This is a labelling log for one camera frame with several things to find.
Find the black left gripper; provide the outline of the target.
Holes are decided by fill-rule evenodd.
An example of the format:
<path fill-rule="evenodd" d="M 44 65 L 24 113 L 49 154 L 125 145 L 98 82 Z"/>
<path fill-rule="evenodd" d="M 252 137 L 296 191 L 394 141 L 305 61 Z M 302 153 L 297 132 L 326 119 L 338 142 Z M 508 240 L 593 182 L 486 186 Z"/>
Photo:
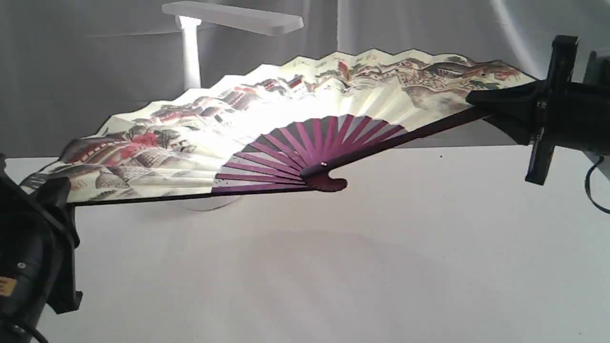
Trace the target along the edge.
<path fill-rule="evenodd" d="M 56 314 L 79 310 L 75 250 L 80 239 L 75 208 L 67 201 L 67 177 L 45 182 L 26 193 L 6 174 L 1 157 L 0 340 L 47 341 L 37 325 L 45 306 Z"/>

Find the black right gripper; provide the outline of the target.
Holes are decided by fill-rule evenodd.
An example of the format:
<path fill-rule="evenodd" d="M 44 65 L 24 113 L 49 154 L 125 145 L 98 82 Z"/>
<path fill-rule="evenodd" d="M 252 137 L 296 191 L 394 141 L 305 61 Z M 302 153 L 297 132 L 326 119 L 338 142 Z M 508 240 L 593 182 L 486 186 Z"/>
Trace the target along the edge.
<path fill-rule="evenodd" d="M 490 91 L 471 91 L 468 104 L 492 115 L 483 119 L 517 145 L 534 143 L 525 177 L 543 185 L 555 148 L 607 156 L 610 143 L 609 88 L 572 80 L 578 37 L 558 35 L 545 80 Z"/>

